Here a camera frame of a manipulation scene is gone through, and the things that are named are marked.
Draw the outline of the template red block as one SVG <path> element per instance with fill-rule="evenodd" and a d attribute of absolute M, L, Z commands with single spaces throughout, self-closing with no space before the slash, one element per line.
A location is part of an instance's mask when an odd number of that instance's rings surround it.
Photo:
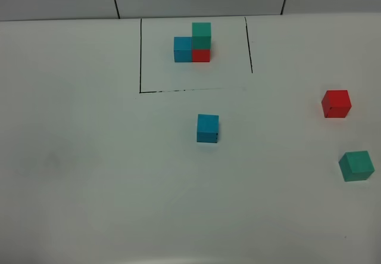
<path fill-rule="evenodd" d="M 211 60 L 210 49 L 193 49 L 192 62 L 193 63 L 209 63 Z"/>

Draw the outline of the template blue block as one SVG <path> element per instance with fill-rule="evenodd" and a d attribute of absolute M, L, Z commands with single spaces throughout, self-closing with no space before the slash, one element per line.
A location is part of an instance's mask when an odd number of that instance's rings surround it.
<path fill-rule="evenodd" d="M 192 38 L 191 37 L 174 37 L 174 62 L 175 63 L 191 63 L 192 62 Z"/>

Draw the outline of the template green block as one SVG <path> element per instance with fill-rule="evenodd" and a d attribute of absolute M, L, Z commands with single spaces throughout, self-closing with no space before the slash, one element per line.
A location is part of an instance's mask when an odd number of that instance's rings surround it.
<path fill-rule="evenodd" d="M 192 48 L 211 49 L 211 23 L 192 23 Z"/>

